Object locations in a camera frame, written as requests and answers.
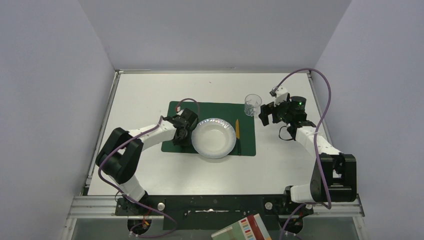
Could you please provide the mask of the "gold knife black handle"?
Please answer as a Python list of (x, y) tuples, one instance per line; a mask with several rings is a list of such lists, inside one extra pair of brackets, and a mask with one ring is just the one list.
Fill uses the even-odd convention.
[(241, 140), (240, 140), (240, 122), (239, 119), (235, 122), (235, 136), (236, 136), (236, 149), (237, 155), (241, 155)]

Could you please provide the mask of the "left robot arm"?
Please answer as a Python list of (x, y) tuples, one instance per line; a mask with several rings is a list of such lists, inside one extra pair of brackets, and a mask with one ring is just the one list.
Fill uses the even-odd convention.
[(142, 203), (148, 193), (135, 176), (142, 151), (163, 142), (191, 146), (192, 131), (198, 122), (198, 114), (184, 108), (174, 116), (161, 116), (158, 123), (147, 127), (115, 128), (96, 157), (98, 173), (108, 175), (113, 180), (110, 185), (130, 201)]

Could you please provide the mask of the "clear plastic cup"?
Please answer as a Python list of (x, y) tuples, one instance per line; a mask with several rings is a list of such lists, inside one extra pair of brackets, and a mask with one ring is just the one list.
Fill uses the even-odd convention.
[(248, 94), (244, 99), (244, 113), (254, 117), (260, 113), (262, 98), (257, 94)]

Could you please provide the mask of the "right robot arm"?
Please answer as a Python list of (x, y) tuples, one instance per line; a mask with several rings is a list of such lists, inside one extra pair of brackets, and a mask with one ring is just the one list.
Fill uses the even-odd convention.
[(259, 119), (269, 125), (283, 122), (291, 139), (301, 144), (315, 159), (309, 183), (288, 187), (290, 199), (295, 203), (353, 202), (357, 198), (357, 162), (352, 154), (342, 153), (333, 147), (307, 119), (306, 99), (288, 97), (276, 104), (260, 107)]

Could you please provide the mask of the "white plate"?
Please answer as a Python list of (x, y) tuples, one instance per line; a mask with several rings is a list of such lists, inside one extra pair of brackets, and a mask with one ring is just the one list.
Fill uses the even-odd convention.
[(191, 133), (191, 144), (205, 158), (220, 159), (236, 146), (236, 131), (227, 121), (208, 118), (200, 121)]

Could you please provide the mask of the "green placemat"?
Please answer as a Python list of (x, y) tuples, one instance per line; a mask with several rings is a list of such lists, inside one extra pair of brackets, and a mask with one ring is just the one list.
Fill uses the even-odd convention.
[[(176, 114), (178, 101), (171, 101), (168, 106), (168, 116)], [(254, 117), (247, 116), (244, 112), (244, 104), (199, 102), (199, 122), (209, 118), (219, 118), (229, 122), (235, 129), (236, 120), (239, 122), (240, 151), (241, 156), (254, 157), (256, 155), (256, 136)], [(197, 113), (196, 103), (184, 101), (180, 104), (182, 109), (188, 108)], [(181, 147), (173, 145), (171, 141), (161, 144), (161, 151), (165, 153), (197, 154), (193, 146)]]

